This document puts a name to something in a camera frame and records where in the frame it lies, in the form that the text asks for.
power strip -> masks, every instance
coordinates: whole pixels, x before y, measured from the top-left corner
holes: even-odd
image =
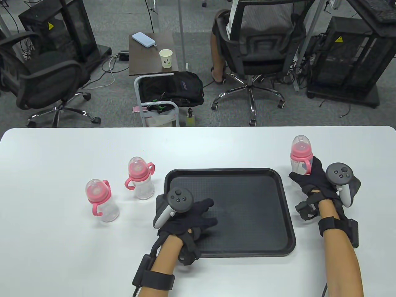
[[[129,61],[129,51],[120,51],[118,53],[118,58],[120,61]]]

white cart frame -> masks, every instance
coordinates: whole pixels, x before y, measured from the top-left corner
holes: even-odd
[[[170,111],[163,112],[161,115],[173,115],[174,120],[176,122],[176,127],[180,127],[180,122],[179,122],[179,107],[176,105],[176,103],[172,101],[156,101],[156,102],[143,102],[140,99],[140,93],[139,93],[139,82],[142,78],[146,77],[156,77],[156,76],[169,76],[173,75],[173,73],[160,73],[160,74],[148,74],[148,75],[141,75],[135,79],[134,86],[135,86],[135,93],[136,93],[136,99],[137,99],[137,105],[139,107],[139,114],[140,118],[142,119],[142,124],[143,127],[147,127],[146,124],[146,118],[151,118],[151,117],[156,117],[159,116],[158,112],[156,110],[148,110],[144,111],[143,107],[147,106],[152,106],[152,105],[164,105],[164,104],[170,104],[173,105],[174,109]]]

chrome chair base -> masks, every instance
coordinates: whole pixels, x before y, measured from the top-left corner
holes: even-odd
[[[237,87],[234,89],[230,89],[226,92],[223,92],[223,93],[220,93],[219,95],[217,95],[217,97],[215,98],[215,100],[212,103],[212,110],[217,110],[219,101],[221,99],[223,99],[225,96],[235,93],[235,92],[246,90],[249,95],[249,104],[250,104],[250,113],[251,113],[249,126],[253,126],[253,127],[256,126],[257,110],[256,110],[256,102],[254,101],[254,96],[253,96],[253,89],[259,89],[259,90],[267,91],[267,92],[277,95],[278,97],[280,97],[280,100],[278,103],[278,108],[282,109],[285,107],[285,98],[283,97],[283,95],[281,93],[279,93],[278,91],[276,91],[274,89],[262,88],[262,87],[258,87],[258,86],[254,85],[254,82],[257,81],[258,79],[260,79],[262,77],[262,75],[248,75],[246,82],[242,81],[237,75],[235,75],[233,73],[227,73],[227,76],[231,77],[232,79],[239,82],[243,86]]]
[[[86,111],[84,111],[84,110],[81,110],[81,109],[76,109],[76,108],[67,107],[67,105],[68,105],[72,100],[74,100],[75,98],[77,98],[77,97],[80,96],[80,95],[82,95],[86,101],[88,101],[88,100],[91,99],[91,94],[90,94],[90,93],[86,93],[86,92],[77,92],[77,93],[75,93],[75,95],[74,95],[73,97],[71,97],[66,103],[61,103],[60,105],[54,106],[54,107],[52,107],[51,109],[40,110],[39,112],[36,112],[35,114],[32,114],[32,115],[28,118],[28,123],[27,123],[26,126],[27,126],[28,128],[35,128],[37,124],[36,124],[36,122],[35,122],[34,120],[35,120],[36,118],[38,118],[38,117],[40,117],[40,116],[43,116],[43,115],[45,115],[45,114],[49,114],[49,113],[54,112],[55,114],[54,114],[54,117],[53,117],[53,120],[52,120],[52,128],[57,128],[58,125],[59,125],[59,117],[60,117],[60,114],[61,114],[61,112],[64,112],[64,111],[71,111],[71,112],[78,113],[78,114],[80,114],[80,115],[82,115],[82,116],[84,116],[84,117],[89,118],[93,124],[98,124],[98,125],[100,125],[100,123],[101,123],[100,117],[98,117],[98,116],[95,116],[95,117],[94,117],[94,116],[92,116],[90,113],[88,113],[88,112],[86,112]]]

black tray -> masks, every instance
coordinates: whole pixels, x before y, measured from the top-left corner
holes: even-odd
[[[296,245],[282,180],[269,168],[176,169],[165,177],[165,191],[189,189],[194,201],[212,198],[205,214],[216,217],[197,243],[202,257],[285,256]]]

hand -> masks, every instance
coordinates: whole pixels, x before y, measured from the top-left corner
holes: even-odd
[[[176,235],[184,246],[179,254],[179,261],[184,265],[191,265],[199,259],[201,252],[197,249],[194,241],[198,240],[202,232],[207,228],[217,225],[216,218],[203,218],[203,213],[214,205],[212,199],[195,202],[192,208],[185,213],[176,213],[158,230],[158,235]]]
[[[308,196],[320,190],[327,199],[333,200],[338,198],[335,186],[327,180],[326,173],[322,168],[322,162],[315,156],[312,160],[310,175],[301,175],[291,172],[289,177],[298,183],[302,191]]]
[[[197,240],[203,230],[213,227],[218,223],[216,218],[202,217],[203,213],[207,212],[209,207],[213,205],[214,201],[212,199],[195,202],[189,211],[176,213],[173,218],[170,218],[158,230],[158,235],[164,231],[173,235],[182,235],[191,229],[192,232],[189,233],[193,234],[194,240]]]

